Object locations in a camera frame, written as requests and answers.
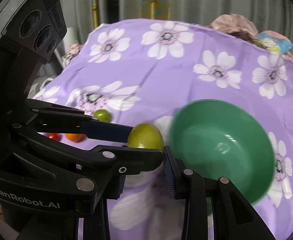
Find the blue cartoon cushion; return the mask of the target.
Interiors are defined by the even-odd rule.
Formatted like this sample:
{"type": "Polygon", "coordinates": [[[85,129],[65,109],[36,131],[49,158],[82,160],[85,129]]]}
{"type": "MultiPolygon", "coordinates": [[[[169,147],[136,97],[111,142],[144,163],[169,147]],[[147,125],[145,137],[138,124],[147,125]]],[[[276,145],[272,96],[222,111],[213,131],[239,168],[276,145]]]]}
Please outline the blue cartoon cushion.
{"type": "Polygon", "coordinates": [[[261,48],[281,54],[290,52],[293,47],[292,42],[286,36],[271,30],[259,33],[253,42],[261,48]]]}

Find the pink flower bouquet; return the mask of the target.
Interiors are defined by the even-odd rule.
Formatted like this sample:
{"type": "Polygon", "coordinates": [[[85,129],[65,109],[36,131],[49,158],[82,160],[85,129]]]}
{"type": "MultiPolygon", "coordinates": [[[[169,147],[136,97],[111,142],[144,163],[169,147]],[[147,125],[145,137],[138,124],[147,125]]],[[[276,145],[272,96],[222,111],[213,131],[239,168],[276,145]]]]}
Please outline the pink flower bouquet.
{"type": "Polygon", "coordinates": [[[62,65],[66,67],[70,61],[79,54],[82,48],[83,45],[81,44],[70,45],[68,51],[62,57],[62,65]]]}

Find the yellow-green fruit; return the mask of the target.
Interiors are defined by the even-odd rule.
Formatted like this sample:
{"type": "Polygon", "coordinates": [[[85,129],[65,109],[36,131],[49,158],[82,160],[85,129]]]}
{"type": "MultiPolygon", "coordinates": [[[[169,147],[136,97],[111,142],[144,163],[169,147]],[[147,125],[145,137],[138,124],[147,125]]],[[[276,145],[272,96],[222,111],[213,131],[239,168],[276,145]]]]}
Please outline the yellow-green fruit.
{"type": "Polygon", "coordinates": [[[129,134],[127,146],[164,151],[164,140],[159,129],[151,123],[136,125],[129,134]]]}

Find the green plastic bowl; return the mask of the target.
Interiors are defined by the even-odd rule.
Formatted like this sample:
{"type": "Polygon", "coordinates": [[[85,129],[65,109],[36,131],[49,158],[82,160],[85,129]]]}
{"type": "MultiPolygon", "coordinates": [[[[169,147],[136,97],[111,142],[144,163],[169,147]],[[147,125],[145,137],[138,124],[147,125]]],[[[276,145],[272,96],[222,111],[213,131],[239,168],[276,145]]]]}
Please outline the green plastic bowl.
{"type": "Polygon", "coordinates": [[[204,178],[226,177],[256,204],[274,177],[275,156],[263,127],[231,103],[191,102],[174,115],[169,146],[175,158],[204,178]]]}

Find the small orange fruit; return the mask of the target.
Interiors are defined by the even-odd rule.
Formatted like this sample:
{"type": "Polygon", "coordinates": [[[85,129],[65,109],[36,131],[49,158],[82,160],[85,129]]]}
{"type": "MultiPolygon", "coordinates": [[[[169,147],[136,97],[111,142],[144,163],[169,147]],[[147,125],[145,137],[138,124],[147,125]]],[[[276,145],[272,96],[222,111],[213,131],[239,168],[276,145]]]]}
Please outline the small orange fruit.
{"type": "Polygon", "coordinates": [[[84,134],[71,134],[71,133],[66,133],[65,137],[72,142],[80,142],[82,139],[85,138],[84,134]]]}

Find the small green fruit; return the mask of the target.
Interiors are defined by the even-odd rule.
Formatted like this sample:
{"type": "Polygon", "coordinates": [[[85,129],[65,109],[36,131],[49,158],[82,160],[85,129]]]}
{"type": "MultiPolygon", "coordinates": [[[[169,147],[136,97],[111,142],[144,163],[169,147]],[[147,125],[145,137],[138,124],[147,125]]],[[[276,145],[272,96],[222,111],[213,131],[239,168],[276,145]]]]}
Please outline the small green fruit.
{"type": "Polygon", "coordinates": [[[93,113],[93,116],[95,118],[97,118],[99,121],[103,121],[103,122],[111,122],[112,121],[111,113],[105,109],[96,110],[93,113]]]}

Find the purple floral tablecloth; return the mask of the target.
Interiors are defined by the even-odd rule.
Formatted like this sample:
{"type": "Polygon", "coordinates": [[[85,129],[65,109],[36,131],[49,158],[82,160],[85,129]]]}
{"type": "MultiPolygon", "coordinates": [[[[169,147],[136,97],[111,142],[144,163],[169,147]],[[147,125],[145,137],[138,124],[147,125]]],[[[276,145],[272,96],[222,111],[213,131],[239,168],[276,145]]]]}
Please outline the purple floral tablecloth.
{"type": "Polygon", "coordinates": [[[195,24],[125,20],[102,24],[35,99],[114,123],[150,122],[166,137],[177,110],[200,99],[244,109],[265,129],[275,177],[255,210],[276,239],[293,232],[293,62],[195,24]]]}

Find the red cherry tomato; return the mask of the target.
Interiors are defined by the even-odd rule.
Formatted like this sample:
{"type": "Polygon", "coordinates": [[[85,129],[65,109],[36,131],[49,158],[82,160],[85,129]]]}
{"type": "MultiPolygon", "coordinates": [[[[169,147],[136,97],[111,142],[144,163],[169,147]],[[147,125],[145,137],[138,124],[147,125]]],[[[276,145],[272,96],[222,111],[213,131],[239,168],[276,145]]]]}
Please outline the red cherry tomato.
{"type": "Polygon", "coordinates": [[[61,140],[61,136],[59,135],[59,133],[48,133],[47,137],[49,139],[55,140],[55,141],[60,141],[61,140]]]}

